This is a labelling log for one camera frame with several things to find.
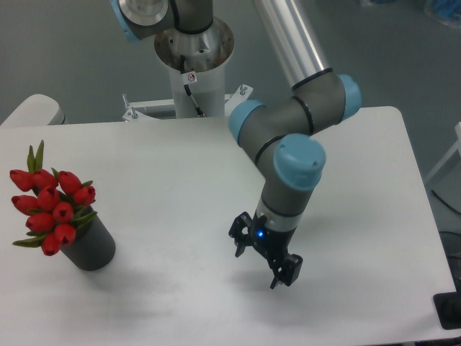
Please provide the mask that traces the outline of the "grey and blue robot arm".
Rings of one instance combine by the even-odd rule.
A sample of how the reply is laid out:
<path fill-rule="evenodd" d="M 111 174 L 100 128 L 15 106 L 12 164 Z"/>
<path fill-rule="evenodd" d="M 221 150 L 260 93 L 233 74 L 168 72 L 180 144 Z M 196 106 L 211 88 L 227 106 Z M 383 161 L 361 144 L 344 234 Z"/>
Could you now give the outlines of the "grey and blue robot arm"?
<path fill-rule="evenodd" d="M 234 40 L 214 15 L 211 1 L 113 1 L 126 37 L 153 37 L 167 67 L 175 115 L 228 116 L 237 144 L 264 176 L 255 214 L 242 213 L 229 234 L 236 254 L 254 248 L 274 274 L 272 285 L 291 285 L 303 260 L 288 245 L 319 183 L 326 163 L 313 135 L 356 114 L 362 104 L 357 83 L 327 64 L 308 18 L 297 1 L 256 1 L 292 89 L 277 107 L 249 99 L 244 90 L 225 98 L 224 66 Z"/>

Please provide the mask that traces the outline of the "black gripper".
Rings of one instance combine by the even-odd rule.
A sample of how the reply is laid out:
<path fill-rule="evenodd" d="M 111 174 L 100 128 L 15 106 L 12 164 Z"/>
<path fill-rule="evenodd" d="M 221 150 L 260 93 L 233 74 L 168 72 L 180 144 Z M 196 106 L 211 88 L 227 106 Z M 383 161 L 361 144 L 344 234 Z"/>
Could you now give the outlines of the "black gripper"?
<path fill-rule="evenodd" d="M 234 219 L 228 235 L 234 240 L 236 257 L 240 257 L 246 247 L 253 247 L 268 261 L 274 274 L 270 288 L 274 289 L 281 284 L 290 286 L 299 276 L 303 258 L 288 252 L 295 230 L 275 231 L 269 227 L 266 216 L 251 218 L 247 212 L 243 212 Z"/>

